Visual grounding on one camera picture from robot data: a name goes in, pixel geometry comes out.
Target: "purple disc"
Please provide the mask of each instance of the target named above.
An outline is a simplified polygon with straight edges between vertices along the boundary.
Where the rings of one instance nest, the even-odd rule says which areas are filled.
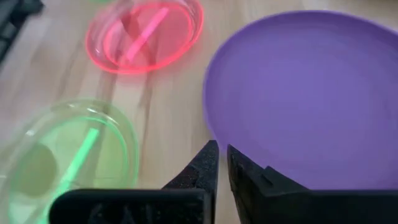
[[[398,188],[398,36],[327,11],[266,17],[208,67],[205,118],[222,149],[310,189]]]

